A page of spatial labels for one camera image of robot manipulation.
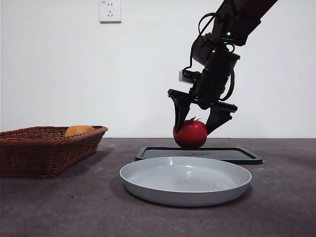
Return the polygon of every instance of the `plate rim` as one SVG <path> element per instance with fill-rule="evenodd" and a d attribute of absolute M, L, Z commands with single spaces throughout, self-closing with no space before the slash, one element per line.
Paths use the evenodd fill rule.
<path fill-rule="evenodd" d="M 213 193 L 219 193 L 219 192 L 227 192 L 227 191 L 232 191 L 232 190 L 235 190 L 235 189 L 240 189 L 246 185 L 248 185 L 250 183 L 250 181 L 252 180 L 252 174 L 250 173 L 249 170 L 247 170 L 246 168 L 240 166 L 240 165 L 237 165 L 237 164 L 233 164 L 233 163 L 230 163 L 230 162 L 227 162 L 227 161 L 222 161 L 222 160 L 218 160 L 218 159 L 210 159 L 210 158 L 202 158 L 202 157 L 190 157 L 190 158 L 194 158 L 194 159 L 203 159 L 203 160 L 212 160 L 212 161 L 215 161 L 215 162 L 224 162 L 224 163 L 229 163 L 231 165 L 234 165 L 234 166 L 238 166 L 239 168 L 241 169 L 244 169 L 249 175 L 250 175 L 250 178 L 247 180 L 247 182 L 245 182 L 244 184 L 242 185 L 239 185 L 237 187 L 234 187 L 234 188 L 231 188 L 231 189 L 224 189 L 224 190 L 216 190 L 216 191 L 195 191 L 195 192 L 184 192 L 184 191 L 170 191 L 170 190 L 162 190 L 162 189 L 152 189 L 152 188 L 147 188 L 147 187 L 144 187 L 144 186 L 140 186 L 138 184 L 135 184 L 134 182 L 130 182 L 128 181 L 127 179 L 125 179 L 123 176 L 122 176 L 122 170 L 128 166 L 128 165 L 131 165 L 135 162 L 142 162 L 142 161 L 146 161 L 146 160 L 151 160 L 151 159 L 159 159 L 159 158 L 188 158 L 188 157 L 155 157 L 155 158 L 149 158 L 149 159 L 141 159 L 141 160 L 138 160 L 138 161 L 134 161 L 134 162 L 131 162 L 131 163 L 128 163 L 126 165 L 124 165 L 120 170 L 119 170 L 119 175 L 121 177 L 121 179 L 129 184 L 132 184 L 134 186 L 137 186 L 139 188 L 143 188 L 143 189 L 148 189 L 148 190 L 153 190 L 153 191 L 159 191 L 159 192 L 167 192 L 167 193 L 178 193 L 178 194 L 213 194 Z"/>

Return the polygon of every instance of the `white wall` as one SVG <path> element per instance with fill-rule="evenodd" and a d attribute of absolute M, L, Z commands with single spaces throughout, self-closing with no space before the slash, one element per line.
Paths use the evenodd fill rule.
<path fill-rule="evenodd" d="M 100 24 L 98 0 L 2 0 L 1 129 L 102 124 L 108 137 L 171 137 L 167 90 L 189 90 L 178 71 L 200 17 L 221 2 L 123 0 L 122 23 Z M 280 0 L 236 49 L 238 111 L 210 137 L 316 137 L 315 10 Z"/>

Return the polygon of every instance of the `white plate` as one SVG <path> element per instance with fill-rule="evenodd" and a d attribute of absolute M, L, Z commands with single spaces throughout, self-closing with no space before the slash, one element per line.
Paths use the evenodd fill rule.
<path fill-rule="evenodd" d="M 251 173 L 232 163 L 197 157 L 159 157 L 124 166 L 119 174 L 132 194 L 173 206 L 209 206 L 241 196 Z"/>

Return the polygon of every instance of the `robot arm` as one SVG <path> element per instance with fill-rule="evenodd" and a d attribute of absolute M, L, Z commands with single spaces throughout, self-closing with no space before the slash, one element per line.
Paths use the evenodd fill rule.
<path fill-rule="evenodd" d="M 210 108 L 210 116 L 206 122 L 207 132 L 211 133 L 232 119 L 237 107 L 224 103 L 234 89 L 234 66 L 239 55 L 234 54 L 235 45 L 245 45 L 248 35 L 261 23 L 260 18 L 277 0 L 224 0 L 216 13 L 209 16 L 208 21 L 191 47 L 190 66 L 182 70 L 180 81 L 192 84 L 189 93 L 170 89 L 168 96 L 175 106 L 175 127 L 178 132 L 190 110 L 190 104 L 199 105 L 203 110 Z M 211 33 L 202 36 L 206 27 L 214 20 Z M 202 73 L 191 72 L 192 59 L 204 65 Z M 224 98 L 225 85 L 231 76 L 231 85 Z"/>

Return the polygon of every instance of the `black wire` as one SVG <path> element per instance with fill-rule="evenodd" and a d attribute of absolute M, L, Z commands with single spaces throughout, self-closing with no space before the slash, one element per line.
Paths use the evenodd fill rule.
<path fill-rule="evenodd" d="M 229 86 L 229 90 L 227 92 L 227 95 L 223 98 L 223 99 L 219 99 L 220 101 L 225 101 L 225 100 L 228 100 L 228 98 L 232 95 L 233 93 L 233 90 L 234 90 L 234 86 L 235 86 L 235 72 L 234 70 L 232 69 L 232 72 L 231 72 L 231 84 Z"/>
<path fill-rule="evenodd" d="M 209 17 L 209 16 L 212 16 L 212 18 L 207 22 L 207 24 L 204 26 L 204 28 L 203 28 L 203 30 L 202 30 L 202 32 L 201 32 L 200 29 L 199 29 L 199 27 L 200 27 L 200 25 L 201 25 L 201 22 L 202 22 L 206 17 Z M 203 33 L 203 31 L 209 26 L 209 24 L 211 24 L 211 22 L 213 21 L 213 19 L 214 19 L 216 16 L 218 16 L 218 15 L 217 15 L 217 13 L 215 13 L 215 12 L 211 12 L 211 13 L 205 14 L 205 15 L 200 19 L 200 21 L 199 21 L 199 23 L 198 23 L 198 33 L 199 33 L 198 36 L 201 38 L 201 40 L 204 42 L 204 44 L 207 44 L 207 43 L 206 43 L 205 40 L 203 39 L 202 33 Z"/>
<path fill-rule="evenodd" d="M 185 77 L 186 77 L 186 75 L 184 74 L 184 72 L 185 72 L 187 69 L 189 69 L 189 68 L 192 67 L 193 50 L 194 50 L 194 47 L 195 47 L 195 45 L 196 45 L 196 43 L 197 43 L 197 40 L 198 40 L 199 37 L 201 37 L 201 39 L 203 40 L 202 34 L 203 34 L 203 32 L 205 31 L 205 29 L 208 27 L 208 25 L 211 24 L 211 22 L 212 22 L 213 19 L 215 18 L 215 15 L 216 15 L 216 13 L 213 13 L 213 12 L 212 12 L 212 13 L 208 13 L 208 14 L 204 15 L 204 16 L 201 18 L 200 22 L 198 23 L 198 33 L 199 33 L 199 34 L 198 34 L 197 39 L 193 42 L 193 44 L 192 44 L 192 46 L 191 46 L 190 65 L 187 66 L 187 67 L 185 67 L 185 68 L 182 70 L 182 74 L 183 74 Z M 199 30 L 199 26 L 200 26 L 202 20 L 204 20 L 204 19 L 205 19 L 206 17 L 208 17 L 208 16 L 212 16 L 212 18 L 207 22 L 207 24 L 204 26 L 204 28 L 202 29 L 202 31 L 200 31 L 200 30 Z"/>
<path fill-rule="evenodd" d="M 235 45 L 233 45 L 232 43 L 225 43 L 225 45 L 230 45 L 233 47 L 232 51 L 229 51 L 230 53 L 233 53 L 235 51 Z"/>

